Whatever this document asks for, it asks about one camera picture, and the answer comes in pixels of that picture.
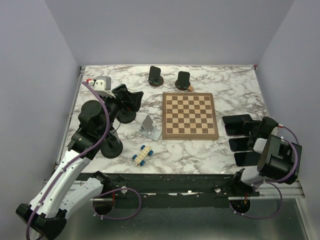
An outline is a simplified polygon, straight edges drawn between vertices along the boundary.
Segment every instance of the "cable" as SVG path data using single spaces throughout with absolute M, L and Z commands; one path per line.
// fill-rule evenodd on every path
M 265 182 L 266 184 L 270 184 L 272 186 L 274 186 L 277 191 L 279 192 L 279 195 L 280 195 L 280 206 L 278 207 L 278 209 L 271 215 L 269 216 L 251 216 L 251 215 L 246 215 L 246 214 L 243 214 L 243 213 L 240 213 L 240 212 L 237 212 L 234 207 L 231 205 L 231 202 L 229 202 L 229 206 L 231 208 L 231 210 L 233 211 L 234 214 L 237 214 L 239 216 L 242 216 L 242 217 L 245 217 L 245 218 L 248 218 L 248 219 L 258 219 L 258 220 L 263 220 L 263 219 L 270 219 L 270 218 L 273 218 L 275 217 L 276 215 L 278 215 L 278 213 L 280 212 L 282 206 L 283 206 L 283 203 L 284 203 L 284 199 L 283 199 L 283 196 L 282 196 L 282 193 L 280 191 L 280 189 L 273 183 L 271 182 Z
M 114 132 L 112 133 L 112 135 L 113 135 L 116 131 L 118 131 L 118 129 L 120 128 L 120 125 L 121 125 L 121 122 L 119 122 L 119 126 L 116 128 L 116 130 L 114 130 Z
M 94 216 L 94 217 L 95 217 L 95 216 L 99 216 L 99 217 L 101 218 L 101 220 L 102 220 L 102 219 L 127 220 L 127 219 L 130 219 L 130 218 L 134 217 L 135 215 L 137 215 L 137 214 L 140 212 L 140 210 L 141 210 L 142 201 L 141 201 L 140 194 L 139 194 L 136 190 L 134 190 L 134 189 L 132 189 L 132 188 L 128 188 L 128 187 L 117 188 L 117 189 L 114 189 L 114 190 L 111 190 L 111 191 L 107 191 L 107 192 L 105 192 L 105 193 L 102 193 L 102 194 L 98 195 L 97 197 L 102 197 L 102 196 L 105 196 L 105 195 L 108 195 L 108 194 L 111 194 L 111 193 L 114 193 L 114 192 L 122 191 L 122 190 L 132 191 L 132 192 L 134 192 L 134 193 L 138 196 L 138 198 L 139 198 L 139 206 L 138 206 L 138 209 L 137 209 L 133 214 L 131 214 L 130 216 L 126 216 L 126 217 L 104 216 L 104 215 L 99 215 L 99 214 L 96 212 L 96 207 L 93 206 L 93 211 L 94 211 L 94 215 L 93 215 L 93 216 Z
M 109 113 L 108 110 L 105 106 L 104 101 L 100 98 L 100 96 L 88 85 L 87 82 L 83 81 L 82 84 L 91 92 L 93 93 L 93 95 L 98 99 L 98 101 L 100 102 L 105 117 L 106 117 L 106 128 L 105 131 L 102 135 L 102 137 L 91 147 L 87 148 L 86 150 L 84 150 L 82 153 L 80 153 L 78 156 L 74 157 L 68 164 L 66 164 L 62 170 L 63 172 L 59 172 L 57 174 L 57 176 L 53 179 L 52 183 L 49 185 L 49 187 L 47 188 L 47 190 L 44 192 L 44 194 L 42 195 L 42 198 L 39 200 L 38 204 L 35 206 L 33 212 L 30 215 L 30 218 L 27 222 L 26 225 L 26 231 L 25 231 L 25 237 L 27 240 L 31 240 L 30 239 L 30 228 L 31 228 L 31 222 L 34 218 L 34 216 L 36 215 L 38 209 L 40 208 L 40 206 L 42 205 L 42 203 L 44 202 L 44 200 L 46 199 L 46 196 L 49 194 L 50 190 L 52 189 L 52 187 L 55 185 L 55 183 L 57 182 L 57 180 L 61 177 L 61 175 L 67 170 L 67 168 L 73 164 L 76 160 L 78 160 L 79 158 L 81 158 L 82 156 L 86 155 L 88 152 L 90 152 L 92 149 L 96 148 L 97 146 L 99 146 L 99 144 L 102 143 L 102 141 L 106 138 L 108 131 L 109 131 L 109 127 L 110 127 L 110 119 L 109 119 Z
M 281 128 L 281 129 L 282 129 L 282 128 L 283 128 L 283 129 L 287 129 L 287 130 L 293 135 L 296 143 L 300 145 L 297 135 L 296 135 L 290 128 L 288 128 L 288 127 L 286 127 L 286 126 L 284 126 L 284 125 L 282 125 L 282 124 L 279 124 L 278 127 Z

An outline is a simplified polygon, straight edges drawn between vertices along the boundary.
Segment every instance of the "white marble countertop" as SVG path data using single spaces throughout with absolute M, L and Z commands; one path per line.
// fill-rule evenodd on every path
M 97 76 L 109 76 L 112 88 L 126 84 L 130 92 L 143 91 L 140 111 L 129 124 L 121 124 L 117 130 L 123 143 L 120 156 L 108 159 L 99 152 L 83 173 L 144 174 L 233 174 L 237 167 L 226 135 L 223 116 L 250 114 L 253 119 L 267 116 L 267 107 L 252 66 L 175 66 L 160 65 L 164 84 L 152 87 L 148 83 L 149 65 L 87 66 L 83 80 Z M 190 72 L 191 85 L 196 93 L 212 93 L 214 97 L 218 140 L 163 140 L 153 141 L 139 133 L 142 121 L 149 114 L 159 128 L 162 127 L 162 93 L 181 92 L 175 87 L 178 72 Z M 81 106 L 95 99 L 81 85 L 70 122 L 64 151 L 79 126 Z M 141 145 L 150 146 L 154 152 L 147 156 L 144 166 L 135 166 L 132 157 L 141 150 Z

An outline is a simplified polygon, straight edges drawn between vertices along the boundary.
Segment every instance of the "gray wall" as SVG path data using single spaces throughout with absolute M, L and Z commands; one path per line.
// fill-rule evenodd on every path
M 79 69 L 43 0 L 0 3 L 0 238 L 25 239 L 15 214 L 54 169 Z
M 45 0 L 75 59 L 258 64 L 293 0 Z
M 275 119 L 303 146 L 299 178 L 320 237 L 320 1 L 295 0 L 258 66 Z

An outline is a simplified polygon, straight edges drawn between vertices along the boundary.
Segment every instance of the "chessboard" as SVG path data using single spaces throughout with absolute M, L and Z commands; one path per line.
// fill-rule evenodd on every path
M 212 93 L 163 93 L 163 139 L 217 140 L 218 137 Z

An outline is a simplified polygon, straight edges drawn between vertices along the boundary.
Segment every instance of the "purple cable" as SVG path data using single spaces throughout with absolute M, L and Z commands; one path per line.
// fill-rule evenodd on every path
M 99 146 L 102 141 L 106 138 L 107 134 L 108 134 L 108 131 L 109 131 L 109 127 L 110 127 L 110 120 L 109 120 L 109 113 L 108 113 L 108 110 L 105 106 L 105 103 L 104 101 L 99 97 L 99 95 L 88 85 L 87 82 L 83 81 L 82 84 L 87 88 L 89 89 L 89 91 L 91 93 L 93 93 L 93 95 L 98 99 L 98 101 L 100 102 L 102 108 L 103 108 L 103 111 L 104 111 L 104 114 L 105 114 L 105 117 L 106 117 L 106 128 L 105 128 L 105 131 L 102 135 L 102 137 L 94 144 L 92 145 L 91 147 L 87 148 L 86 150 L 84 150 L 82 153 L 80 153 L 78 156 L 74 157 L 67 165 L 65 165 L 62 170 L 63 172 L 59 172 L 58 175 L 54 178 L 54 180 L 52 181 L 52 183 L 49 185 L 49 187 L 47 188 L 47 190 L 45 191 L 45 193 L 43 194 L 42 198 L 39 200 L 39 203 L 42 204 L 44 202 L 44 200 L 46 199 L 46 196 L 49 194 L 50 190 L 52 189 L 52 187 L 55 185 L 55 183 L 57 182 L 57 180 L 60 178 L 60 176 L 66 171 L 66 169 L 71 165 L 73 164 L 76 160 L 78 160 L 79 158 L 81 158 L 82 156 L 86 155 L 88 152 L 90 152 L 92 149 L 96 148 L 97 146 Z M 33 212 L 31 213 L 30 215 L 30 218 L 28 220 L 28 223 L 26 225 L 26 231 L 25 231 L 25 237 L 27 240 L 31 240 L 30 239 L 30 227 L 31 227 L 31 222 L 34 218 L 34 216 L 36 215 L 36 212 L 38 211 L 40 206 L 36 206 L 33 210 Z
M 296 143 L 299 144 L 299 140 L 298 140 L 297 135 L 295 135 L 295 133 L 294 133 L 291 129 L 289 129 L 288 127 L 283 126 L 283 128 L 284 128 L 284 129 L 287 129 L 287 130 L 294 136 L 294 139 L 295 139 Z
M 139 198 L 139 206 L 138 206 L 138 209 L 133 213 L 131 214 L 130 216 L 126 216 L 126 217 L 111 217 L 111 216 L 104 216 L 104 215 L 99 215 L 97 212 L 96 212 L 96 208 L 95 206 L 93 206 L 93 211 L 94 211 L 94 214 L 101 217 L 101 218 L 104 218 L 104 219 L 111 219 L 111 220 L 127 220 L 127 219 L 130 219 L 132 217 L 134 217 L 135 215 L 137 215 L 139 212 L 140 212 L 140 209 L 141 209 L 141 204 L 142 204 L 142 201 L 141 201 L 141 197 L 140 197 L 140 194 L 132 189 L 132 188 L 128 188 L 128 187 L 123 187 L 123 188 L 117 188 L 117 189 L 113 189 L 111 191 L 107 191 L 105 193 L 102 193 L 96 197 L 102 197 L 102 196 L 105 196 L 105 195 L 108 195 L 108 194 L 112 194 L 114 192 L 118 192 L 118 191 L 121 191 L 121 190 L 129 190 L 129 191 L 132 191 L 134 192 L 138 198 Z
M 281 210 L 281 208 L 282 208 L 282 206 L 283 206 L 283 203 L 284 203 L 284 199 L 283 199 L 282 193 L 281 193 L 280 189 L 279 189 L 276 185 L 274 185 L 273 183 L 271 183 L 271 182 L 266 182 L 266 184 L 270 184 L 270 185 L 274 186 L 274 187 L 277 189 L 277 191 L 279 192 L 279 195 L 280 195 L 280 206 L 278 207 L 278 209 L 277 209 L 273 214 L 271 214 L 271 215 L 269 215 L 269 216 L 251 216 L 251 215 L 245 215 L 245 214 L 243 214 L 243 213 L 237 212 L 237 211 L 233 208 L 233 206 L 231 205 L 231 203 L 229 202 L 229 206 L 230 206 L 231 210 L 233 211 L 233 213 L 234 213 L 234 214 L 237 214 L 237 215 L 239 215 L 239 216 L 248 218 L 248 219 L 259 219 L 259 220 L 270 219 L 270 218 L 273 218 L 273 217 L 275 217 L 276 215 L 278 215 L 278 213 L 280 212 L 280 210 Z

